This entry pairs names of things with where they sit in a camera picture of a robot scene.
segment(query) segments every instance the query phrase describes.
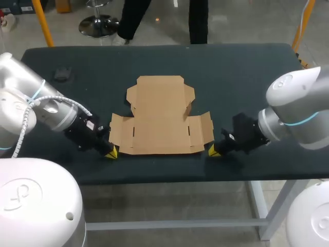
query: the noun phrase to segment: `table top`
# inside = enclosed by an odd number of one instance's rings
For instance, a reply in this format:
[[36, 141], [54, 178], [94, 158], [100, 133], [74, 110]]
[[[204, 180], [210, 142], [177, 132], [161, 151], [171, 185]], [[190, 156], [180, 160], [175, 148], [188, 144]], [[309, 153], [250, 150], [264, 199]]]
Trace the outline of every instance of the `table top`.
[[[55, 47], [27, 50], [22, 61], [66, 97], [98, 114], [131, 116], [126, 90], [141, 75], [181, 75], [195, 89], [191, 115], [210, 111], [215, 139], [232, 130], [232, 116], [254, 118], [267, 107], [265, 92], [280, 75], [301, 69], [287, 44], [226, 44], [151, 47]], [[71, 66], [71, 82], [51, 82], [56, 68]], [[309, 151], [293, 139], [272, 143], [246, 155], [207, 157], [127, 155], [117, 160], [92, 150], [79, 152], [63, 133], [41, 123], [27, 135], [20, 157], [36, 157], [65, 167], [79, 184], [192, 181], [285, 180], [329, 177], [328, 149]]]

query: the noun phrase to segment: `black pants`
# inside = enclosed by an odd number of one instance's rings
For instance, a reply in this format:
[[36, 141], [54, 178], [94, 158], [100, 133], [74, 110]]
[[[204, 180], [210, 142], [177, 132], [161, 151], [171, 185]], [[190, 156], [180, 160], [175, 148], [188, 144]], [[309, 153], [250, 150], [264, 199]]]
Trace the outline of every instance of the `black pants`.
[[[132, 40], [151, 0], [125, 0], [118, 35]], [[191, 44], [206, 44], [208, 37], [208, 0], [190, 0]]]

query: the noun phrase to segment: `chrome stool base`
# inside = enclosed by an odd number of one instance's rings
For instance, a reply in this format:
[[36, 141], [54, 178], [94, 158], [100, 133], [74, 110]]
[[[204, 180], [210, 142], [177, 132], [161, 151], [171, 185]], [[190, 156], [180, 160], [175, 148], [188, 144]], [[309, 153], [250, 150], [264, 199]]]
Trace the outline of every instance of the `chrome stool base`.
[[79, 25], [79, 31], [88, 37], [102, 38], [114, 34], [118, 30], [119, 21], [110, 15], [101, 14], [99, 17], [89, 16]]

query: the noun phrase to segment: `floor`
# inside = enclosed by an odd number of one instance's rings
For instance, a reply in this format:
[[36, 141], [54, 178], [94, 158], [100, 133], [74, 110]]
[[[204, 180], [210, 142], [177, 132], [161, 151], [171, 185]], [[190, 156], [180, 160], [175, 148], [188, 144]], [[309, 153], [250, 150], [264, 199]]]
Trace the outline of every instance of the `floor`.
[[[209, 43], [291, 44], [306, 0], [209, 0]], [[73, 13], [57, 14], [47, 6], [46, 17], [56, 46], [111, 45], [112, 38], [91, 39], [78, 31], [79, 22], [92, 15], [84, 0], [74, 0]], [[123, 0], [114, 0], [103, 13], [120, 17]], [[188, 44], [188, 0], [153, 0], [130, 45]], [[329, 2], [318, 0], [300, 46], [301, 57], [312, 65], [329, 63]], [[4, 46], [21, 58], [28, 48], [44, 47], [34, 14], [17, 18], [17, 27], [3, 33]], [[268, 207], [284, 181], [262, 182]], [[138, 184], [82, 187], [87, 222], [162, 219], [252, 217], [244, 182]], [[285, 226], [271, 242], [261, 242], [256, 229], [194, 228], [90, 232], [91, 247], [125, 246], [222, 246], [288, 247]]]

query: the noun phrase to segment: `table leg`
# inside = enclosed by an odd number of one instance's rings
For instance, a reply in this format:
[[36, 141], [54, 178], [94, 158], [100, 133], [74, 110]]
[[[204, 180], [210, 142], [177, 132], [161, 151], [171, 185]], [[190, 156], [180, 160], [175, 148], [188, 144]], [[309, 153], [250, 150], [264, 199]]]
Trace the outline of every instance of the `table leg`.
[[271, 239], [285, 219], [294, 199], [305, 189], [308, 182], [309, 180], [287, 180], [266, 217], [268, 225], [259, 228], [261, 240]]
[[265, 219], [268, 215], [268, 210], [264, 198], [263, 188], [260, 181], [248, 181], [252, 206], [255, 210], [256, 217]]

